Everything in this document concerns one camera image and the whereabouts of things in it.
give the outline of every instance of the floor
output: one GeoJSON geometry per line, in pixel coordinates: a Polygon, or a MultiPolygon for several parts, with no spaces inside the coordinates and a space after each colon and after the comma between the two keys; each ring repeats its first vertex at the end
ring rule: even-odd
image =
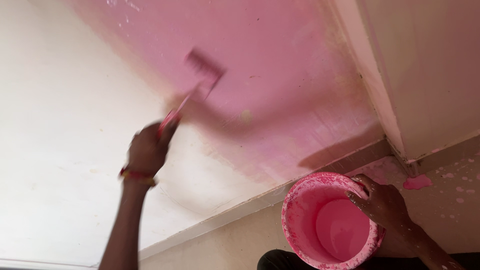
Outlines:
{"type": "MultiPolygon", "coordinates": [[[[393,184],[405,198],[412,220],[448,253],[480,252],[480,156],[459,160],[426,173],[433,185],[407,190],[407,176],[398,161],[385,157],[350,175],[365,173],[381,184],[393,184]]],[[[264,208],[209,233],[141,261],[142,270],[256,269],[268,250],[291,251],[281,228],[282,203],[264,208]]],[[[411,257],[390,234],[376,254],[411,257]]]]}

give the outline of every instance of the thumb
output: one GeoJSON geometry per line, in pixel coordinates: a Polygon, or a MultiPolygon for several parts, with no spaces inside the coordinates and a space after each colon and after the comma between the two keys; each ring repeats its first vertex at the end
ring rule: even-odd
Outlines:
{"type": "Polygon", "coordinates": [[[171,119],[163,128],[162,135],[160,136],[160,139],[158,140],[158,145],[159,146],[167,146],[170,143],[170,140],[172,139],[173,135],[175,134],[175,131],[177,130],[177,127],[179,125],[179,119],[173,118],[171,119]]]}
{"type": "Polygon", "coordinates": [[[365,212],[365,208],[367,206],[367,201],[360,198],[357,194],[351,192],[351,191],[346,191],[345,195],[349,198],[349,200],[356,205],[362,212],[365,212]]]}

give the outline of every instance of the hand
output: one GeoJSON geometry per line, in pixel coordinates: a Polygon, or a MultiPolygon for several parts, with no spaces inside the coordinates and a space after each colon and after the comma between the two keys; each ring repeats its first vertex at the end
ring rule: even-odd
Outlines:
{"type": "Polygon", "coordinates": [[[141,172],[152,177],[165,164],[168,144],[175,133],[178,121],[171,120],[163,129],[162,136],[157,138],[160,123],[154,123],[137,133],[128,150],[127,169],[141,172]]]}
{"type": "Polygon", "coordinates": [[[351,191],[345,194],[373,222],[387,231],[401,234],[415,225],[408,216],[405,201],[395,186],[378,184],[365,174],[357,174],[351,179],[362,183],[369,197],[364,200],[351,191]]]}

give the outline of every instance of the paint brush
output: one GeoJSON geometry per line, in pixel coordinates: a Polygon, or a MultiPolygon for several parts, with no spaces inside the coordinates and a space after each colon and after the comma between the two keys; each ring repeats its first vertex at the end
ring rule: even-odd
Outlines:
{"type": "Polygon", "coordinates": [[[183,100],[180,106],[176,110],[171,110],[165,119],[158,127],[157,136],[160,138],[162,131],[173,119],[180,120],[180,110],[185,103],[191,98],[197,102],[203,102],[210,95],[213,88],[225,73],[225,69],[221,68],[218,64],[212,61],[205,54],[201,53],[198,49],[193,48],[185,57],[185,64],[194,69],[197,76],[200,77],[200,82],[188,93],[187,97],[183,100]]]}

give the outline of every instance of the paint bucket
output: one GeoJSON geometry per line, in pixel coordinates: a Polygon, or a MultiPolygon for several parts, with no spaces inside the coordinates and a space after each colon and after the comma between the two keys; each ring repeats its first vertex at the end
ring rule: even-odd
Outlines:
{"type": "Polygon", "coordinates": [[[293,251],[322,270],[353,269],[380,246],[385,229],[345,195],[366,199],[362,186],[334,172],[317,172],[296,182],[285,197],[282,226],[293,251]]]}

